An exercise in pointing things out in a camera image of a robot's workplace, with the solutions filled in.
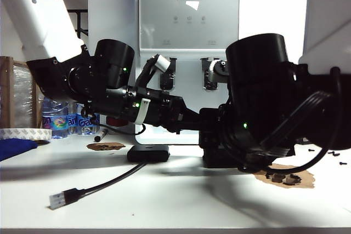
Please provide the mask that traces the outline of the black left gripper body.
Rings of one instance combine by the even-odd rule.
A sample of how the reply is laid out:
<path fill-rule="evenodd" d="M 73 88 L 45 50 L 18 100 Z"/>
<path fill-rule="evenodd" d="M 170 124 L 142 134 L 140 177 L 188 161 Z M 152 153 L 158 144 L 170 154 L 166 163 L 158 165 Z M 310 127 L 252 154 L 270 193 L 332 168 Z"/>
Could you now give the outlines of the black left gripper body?
<path fill-rule="evenodd" d="M 151 98 L 151 106 L 148 111 L 148 124 L 155 127 L 163 127 L 171 133 L 180 133 L 178 124 L 186 111 L 186 104 L 182 97 L 160 93 Z"/>

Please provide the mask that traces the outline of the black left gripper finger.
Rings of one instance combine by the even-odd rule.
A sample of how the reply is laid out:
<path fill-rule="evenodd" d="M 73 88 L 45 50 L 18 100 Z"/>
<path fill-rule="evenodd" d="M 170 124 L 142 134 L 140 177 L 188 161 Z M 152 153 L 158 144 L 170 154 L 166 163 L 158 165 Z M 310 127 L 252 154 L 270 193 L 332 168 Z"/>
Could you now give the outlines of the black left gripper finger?
<path fill-rule="evenodd" d="M 182 114 L 182 119 L 180 121 L 180 129 L 181 130 L 194 130 L 194 131 L 200 131 L 201 130 L 201 118 L 200 114 L 189 109 L 186 106 L 186 103 L 184 100 L 181 100 L 181 114 Z"/>

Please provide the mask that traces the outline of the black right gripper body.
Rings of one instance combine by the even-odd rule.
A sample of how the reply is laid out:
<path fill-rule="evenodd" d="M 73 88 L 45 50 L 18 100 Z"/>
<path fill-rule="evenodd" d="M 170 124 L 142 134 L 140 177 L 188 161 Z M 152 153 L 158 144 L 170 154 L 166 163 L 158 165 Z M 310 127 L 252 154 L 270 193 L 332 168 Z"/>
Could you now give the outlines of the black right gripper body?
<path fill-rule="evenodd" d="M 204 150 L 224 150 L 220 135 L 220 120 L 227 109 L 228 101 L 220 104 L 217 108 L 202 108 L 199 112 L 201 129 L 199 131 L 199 146 Z"/>

